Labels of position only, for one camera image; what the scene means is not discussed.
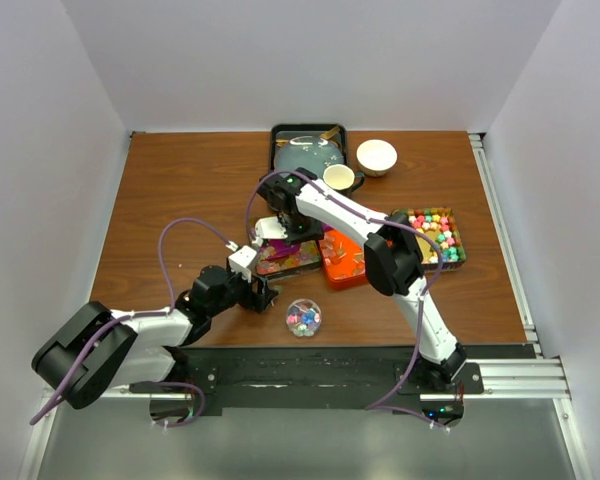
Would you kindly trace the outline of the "gummy candy tin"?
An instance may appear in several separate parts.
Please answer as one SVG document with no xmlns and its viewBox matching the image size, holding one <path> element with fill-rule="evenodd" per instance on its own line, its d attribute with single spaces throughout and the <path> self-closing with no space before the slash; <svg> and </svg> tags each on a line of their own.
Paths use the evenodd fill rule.
<svg viewBox="0 0 600 480">
<path fill-rule="evenodd" d="M 278 259 L 264 258 L 261 255 L 261 247 L 260 258 L 256 264 L 257 274 L 268 279 L 277 279 L 319 269 L 322 258 L 318 244 L 315 241 L 306 241 L 300 245 L 300 250 L 295 255 Z"/>
</svg>

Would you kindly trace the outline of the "clear glass jar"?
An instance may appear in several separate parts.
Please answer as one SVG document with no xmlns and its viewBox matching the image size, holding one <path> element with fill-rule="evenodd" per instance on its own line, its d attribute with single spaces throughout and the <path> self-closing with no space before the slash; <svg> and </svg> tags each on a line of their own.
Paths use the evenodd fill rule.
<svg viewBox="0 0 600 480">
<path fill-rule="evenodd" d="M 285 323 L 296 337 L 312 337 L 322 325 L 324 315 L 310 299 L 294 300 L 286 311 Z"/>
</svg>

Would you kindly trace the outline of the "orange plastic candy box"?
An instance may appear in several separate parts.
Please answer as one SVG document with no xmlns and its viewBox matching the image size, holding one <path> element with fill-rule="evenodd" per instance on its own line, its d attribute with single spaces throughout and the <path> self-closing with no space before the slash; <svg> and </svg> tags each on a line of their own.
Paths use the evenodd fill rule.
<svg viewBox="0 0 600 480">
<path fill-rule="evenodd" d="M 334 290 L 345 290 L 368 283 L 363 249 L 349 237 L 328 229 L 319 241 L 324 273 Z"/>
</svg>

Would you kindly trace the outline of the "star candy tin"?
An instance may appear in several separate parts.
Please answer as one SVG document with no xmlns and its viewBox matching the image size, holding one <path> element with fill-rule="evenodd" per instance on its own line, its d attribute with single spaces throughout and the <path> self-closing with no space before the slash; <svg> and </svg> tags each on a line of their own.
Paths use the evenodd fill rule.
<svg viewBox="0 0 600 480">
<path fill-rule="evenodd" d="M 454 211 L 449 207 L 396 209 L 394 213 L 407 216 L 410 225 L 427 239 L 416 236 L 426 272 L 434 272 L 439 263 L 443 271 L 453 271 L 467 259 Z"/>
</svg>

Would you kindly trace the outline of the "purple plastic scoop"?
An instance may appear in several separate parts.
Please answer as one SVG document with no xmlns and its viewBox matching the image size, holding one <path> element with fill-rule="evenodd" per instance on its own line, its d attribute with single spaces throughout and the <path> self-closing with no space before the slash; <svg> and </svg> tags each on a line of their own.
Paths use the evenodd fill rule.
<svg viewBox="0 0 600 480">
<path fill-rule="evenodd" d="M 261 249 L 261 255 L 266 259 L 286 258 L 299 252 L 301 245 L 288 245 L 282 239 L 267 240 Z"/>
</svg>

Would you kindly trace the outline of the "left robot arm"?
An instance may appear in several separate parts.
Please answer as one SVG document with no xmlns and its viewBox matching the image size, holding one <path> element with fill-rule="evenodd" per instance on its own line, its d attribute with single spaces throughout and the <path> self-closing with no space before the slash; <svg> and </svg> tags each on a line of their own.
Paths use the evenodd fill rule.
<svg viewBox="0 0 600 480">
<path fill-rule="evenodd" d="M 83 409 L 119 385 L 154 382 L 165 392 L 180 390 L 187 368 L 175 358 L 178 348 L 206 335 L 219 314 L 235 306 L 260 314 L 277 296 L 261 276 L 246 279 L 211 265 L 173 307 L 124 312 L 98 301 L 84 304 L 32 359 L 33 371 L 53 393 L 30 423 L 63 402 Z"/>
</svg>

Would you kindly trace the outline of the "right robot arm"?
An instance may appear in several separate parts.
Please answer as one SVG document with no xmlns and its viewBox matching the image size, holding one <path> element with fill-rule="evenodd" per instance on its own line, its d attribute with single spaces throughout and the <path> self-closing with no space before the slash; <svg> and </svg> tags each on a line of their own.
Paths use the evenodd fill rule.
<svg viewBox="0 0 600 480">
<path fill-rule="evenodd" d="M 416 334 L 405 379 L 439 393 L 460 382 L 466 351 L 430 293 L 443 267 L 441 250 L 433 240 L 412 227 L 405 215 L 368 209 L 303 169 L 264 175 L 252 195 L 282 216 L 287 236 L 317 235 L 326 225 L 362 249 L 368 283 L 396 302 Z"/>
</svg>

